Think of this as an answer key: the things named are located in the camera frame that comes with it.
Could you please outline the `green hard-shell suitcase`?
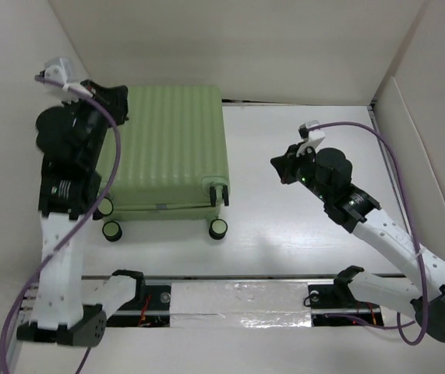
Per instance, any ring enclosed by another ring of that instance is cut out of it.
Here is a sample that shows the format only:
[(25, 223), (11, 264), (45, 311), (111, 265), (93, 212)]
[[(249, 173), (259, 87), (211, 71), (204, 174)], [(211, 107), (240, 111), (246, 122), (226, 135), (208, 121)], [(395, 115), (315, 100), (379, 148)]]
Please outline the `green hard-shell suitcase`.
[(104, 237), (118, 241), (125, 221), (205, 220), (223, 239), (231, 187), (219, 88), (130, 86), (128, 105), (118, 170), (95, 215)]

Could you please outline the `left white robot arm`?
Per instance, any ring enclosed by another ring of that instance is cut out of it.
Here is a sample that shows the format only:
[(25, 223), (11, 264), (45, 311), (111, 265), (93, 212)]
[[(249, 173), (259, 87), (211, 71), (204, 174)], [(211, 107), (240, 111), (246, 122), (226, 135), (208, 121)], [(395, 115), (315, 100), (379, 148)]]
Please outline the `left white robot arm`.
[(108, 131), (128, 119), (128, 88), (102, 87), (91, 80), (75, 86), (52, 82), (77, 99), (42, 111), (35, 122), (36, 144), (43, 153), (38, 210), (43, 234), (38, 289), (28, 322), (18, 340), (94, 348), (107, 321), (123, 305), (138, 309), (146, 301), (144, 275), (116, 270), (88, 298), (83, 298), (84, 226), (111, 188), (121, 155), (115, 135), (115, 160), (108, 181), (97, 161)]

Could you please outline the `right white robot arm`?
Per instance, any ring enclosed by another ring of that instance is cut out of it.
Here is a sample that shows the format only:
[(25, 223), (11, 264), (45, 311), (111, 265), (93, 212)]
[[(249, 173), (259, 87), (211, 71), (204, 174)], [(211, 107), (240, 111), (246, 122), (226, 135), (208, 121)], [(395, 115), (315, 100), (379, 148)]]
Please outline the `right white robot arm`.
[(406, 287), (391, 285), (360, 266), (350, 266), (334, 279), (335, 302), (384, 305), (414, 318), (428, 335), (445, 343), (445, 260), (416, 245), (377, 200), (352, 183), (352, 164), (342, 151), (299, 148), (291, 145), (284, 155), (271, 159), (281, 182), (301, 183), (320, 199), (335, 224), (371, 245), (411, 281)]

